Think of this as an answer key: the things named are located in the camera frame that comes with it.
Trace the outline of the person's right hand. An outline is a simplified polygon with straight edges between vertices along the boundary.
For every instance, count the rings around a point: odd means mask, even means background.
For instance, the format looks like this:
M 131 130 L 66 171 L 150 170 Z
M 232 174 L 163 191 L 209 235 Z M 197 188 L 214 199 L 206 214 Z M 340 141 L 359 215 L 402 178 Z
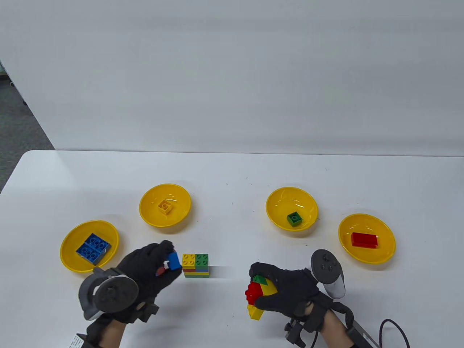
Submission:
M 284 316 L 306 325 L 308 332 L 319 332 L 329 348 L 354 348 L 346 326 L 331 310 L 328 298 L 320 292 L 318 282 L 307 269 L 286 270 L 275 265 L 255 262 L 250 266 L 250 279 L 261 276 L 277 289 L 272 295 L 262 295 L 254 307 Z

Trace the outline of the person's left hand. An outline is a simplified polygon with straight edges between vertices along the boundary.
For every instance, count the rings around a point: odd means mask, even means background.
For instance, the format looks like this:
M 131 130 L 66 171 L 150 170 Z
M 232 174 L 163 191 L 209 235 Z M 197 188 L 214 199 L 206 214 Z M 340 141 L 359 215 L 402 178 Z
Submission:
M 147 300 L 154 300 L 161 290 L 180 276 L 181 269 L 166 270 L 156 276 L 156 271 L 164 266 L 164 261 L 174 251 L 173 243 L 163 240 L 159 244 L 136 249 L 119 262 L 116 268 L 137 283 L 138 297 L 128 308 L 103 314 L 88 326 L 84 347 L 119 348 L 126 325 L 135 322 L 135 315 L 146 307 Z

